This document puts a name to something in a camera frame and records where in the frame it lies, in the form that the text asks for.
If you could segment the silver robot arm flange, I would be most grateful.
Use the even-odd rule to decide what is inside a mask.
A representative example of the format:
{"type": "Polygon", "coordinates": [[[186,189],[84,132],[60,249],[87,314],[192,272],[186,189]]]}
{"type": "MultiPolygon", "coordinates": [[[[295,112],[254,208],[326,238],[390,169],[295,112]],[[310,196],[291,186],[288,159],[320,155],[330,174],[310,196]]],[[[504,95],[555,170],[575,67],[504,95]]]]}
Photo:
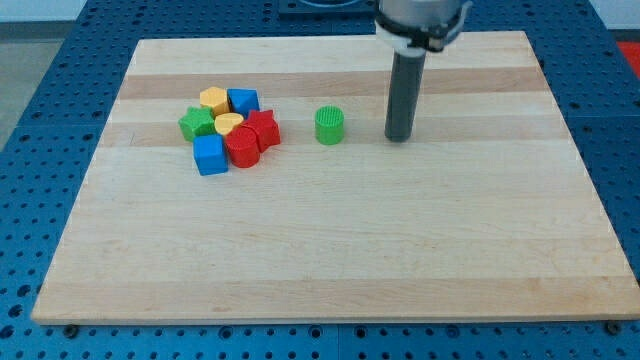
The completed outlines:
{"type": "Polygon", "coordinates": [[[380,0],[375,5],[376,35],[405,57],[441,52],[461,33],[472,5],[462,0],[380,0]]]}

